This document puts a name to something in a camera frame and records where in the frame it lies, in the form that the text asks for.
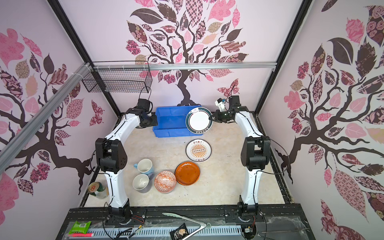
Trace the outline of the blue plastic bin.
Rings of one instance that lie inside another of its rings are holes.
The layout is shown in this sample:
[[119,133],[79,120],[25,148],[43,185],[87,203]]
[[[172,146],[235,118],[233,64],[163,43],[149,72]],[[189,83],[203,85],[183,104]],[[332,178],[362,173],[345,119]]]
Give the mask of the blue plastic bin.
[[201,136],[190,132],[186,125],[187,114],[197,106],[158,107],[158,125],[153,127],[157,138]]

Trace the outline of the green rimmed white plate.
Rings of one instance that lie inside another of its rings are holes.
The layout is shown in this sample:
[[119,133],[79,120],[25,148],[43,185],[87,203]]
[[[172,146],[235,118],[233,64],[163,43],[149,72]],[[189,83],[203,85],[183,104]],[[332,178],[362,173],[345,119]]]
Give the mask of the green rimmed white plate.
[[213,121],[210,119],[211,116],[212,113],[207,108],[194,108],[186,116],[186,127],[193,134],[204,134],[213,125]]

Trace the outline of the sunburst pattern white plate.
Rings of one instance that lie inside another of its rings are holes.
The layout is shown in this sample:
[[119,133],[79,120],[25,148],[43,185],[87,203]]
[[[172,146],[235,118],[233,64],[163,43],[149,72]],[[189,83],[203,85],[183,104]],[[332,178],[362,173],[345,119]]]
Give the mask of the sunburst pattern white plate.
[[203,139],[190,141],[186,146],[186,155],[193,162],[204,162],[212,154],[211,145]]

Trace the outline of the clear ribbed glass plate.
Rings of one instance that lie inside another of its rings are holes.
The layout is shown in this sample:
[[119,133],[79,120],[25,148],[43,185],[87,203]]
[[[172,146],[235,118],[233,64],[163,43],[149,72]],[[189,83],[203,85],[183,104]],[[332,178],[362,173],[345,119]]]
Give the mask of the clear ribbed glass plate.
[[201,170],[194,162],[183,162],[175,169],[176,180],[183,186],[190,186],[196,183],[200,174]]

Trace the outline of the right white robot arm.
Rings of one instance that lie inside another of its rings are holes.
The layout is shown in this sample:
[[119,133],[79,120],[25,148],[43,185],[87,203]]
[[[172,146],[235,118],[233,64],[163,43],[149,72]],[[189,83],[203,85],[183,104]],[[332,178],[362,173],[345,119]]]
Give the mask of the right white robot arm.
[[271,140],[258,129],[253,114],[242,106],[239,96],[219,98],[216,110],[210,120],[216,123],[236,123],[245,136],[241,151],[241,163],[246,168],[245,185],[238,202],[238,214],[256,213],[259,208],[258,191],[263,170],[268,165],[271,154]]

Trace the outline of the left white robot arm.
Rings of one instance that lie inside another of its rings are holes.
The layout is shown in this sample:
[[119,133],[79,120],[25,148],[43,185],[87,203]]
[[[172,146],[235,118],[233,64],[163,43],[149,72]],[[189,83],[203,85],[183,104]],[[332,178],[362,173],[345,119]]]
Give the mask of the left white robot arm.
[[139,98],[137,105],[121,116],[112,132],[95,142],[97,165],[105,174],[108,184],[108,212],[126,221],[131,219],[132,213],[123,176],[123,169],[128,163],[124,143],[134,129],[158,125],[157,116],[152,115],[152,110],[153,103],[150,100]]

